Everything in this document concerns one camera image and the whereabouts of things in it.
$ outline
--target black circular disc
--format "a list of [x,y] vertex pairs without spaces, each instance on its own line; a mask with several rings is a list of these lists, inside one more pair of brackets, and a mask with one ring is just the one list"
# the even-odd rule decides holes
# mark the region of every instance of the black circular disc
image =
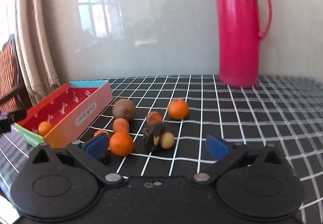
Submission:
[[56,163],[39,163],[18,175],[11,198],[24,214],[42,219],[73,215],[98,193],[96,179],[87,171]]
[[295,177],[275,171],[241,167],[220,177],[216,191],[237,213],[257,219],[277,219],[296,211],[303,188]]

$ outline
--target black tablecloth with white grid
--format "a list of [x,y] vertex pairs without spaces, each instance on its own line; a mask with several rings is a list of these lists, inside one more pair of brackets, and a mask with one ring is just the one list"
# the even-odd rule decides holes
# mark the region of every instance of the black tablecloth with white grid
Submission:
[[[134,102],[137,118],[130,123],[130,135],[135,149],[124,158],[111,156],[107,166],[116,172],[128,177],[203,171],[216,162],[204,146],[208,134],[257,149],[273,143],[304,185],[299,219],[310,224],[323,221],[323,91],[316,80],[263,76],[250,89],[230,88],[214,75],[118,78],[109,83],[114,100],[80,141],[89,140],[99,129],[112,132],[115,101],[127,98]],[[175,98],[184,99],[190,107],[182,121],[167,115],[166,108]],[[163,116],[166,130],[175,136],[169,150],[149,153],[144,147],[145,117],[151,111]],[[5,193],[32,149],[14,129],[0,136],[0,183]]]

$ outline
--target silver bolt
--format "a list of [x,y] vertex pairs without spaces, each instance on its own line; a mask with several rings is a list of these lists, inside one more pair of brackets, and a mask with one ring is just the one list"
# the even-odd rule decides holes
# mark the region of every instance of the silver bolt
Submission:
[[194,175],[194,179],[198,182],[205,182],[210,179],[210,176],[206,173],[198,173]]
[[161,186],[162,184],[163,184],[163,183],[162,183],[162,182],[160,182],[160,181],[155,181],[155,182],[154,182],[154,185],[155,185],[155,186]]
[[105,176],[105,180],[109,182],[117,182],[122,178],[121,175],[117,173],[110,173]]
[[148,182],[148,183],[145,183],[144,186],[147,188],[152,188],[154,186],[154,184],[151,182]]

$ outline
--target pink thermos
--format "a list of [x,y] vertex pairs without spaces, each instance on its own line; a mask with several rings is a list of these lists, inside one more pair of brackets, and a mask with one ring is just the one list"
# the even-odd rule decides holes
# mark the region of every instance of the pink thermos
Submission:
[[259,45],[270,28],[259,29],[258,0],[217,0],[219,21],[219,79],[232,87],[252,87],[257,84]]

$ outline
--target blue pad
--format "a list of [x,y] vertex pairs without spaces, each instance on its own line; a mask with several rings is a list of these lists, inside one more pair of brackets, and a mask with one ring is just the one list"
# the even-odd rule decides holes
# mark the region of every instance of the blue pad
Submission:
[[229,148],[225,144],[210,135],[206,136],[206,150],[214,156],[216,160],[222,159],[229,153]]
[[82,149],[90,156],[98,159],[108,149],[108,141],[109,138],[107,137],[107,134],[103,133],[94,141],[91,141],[88,144],[85,143],[85,146],[82,145]]

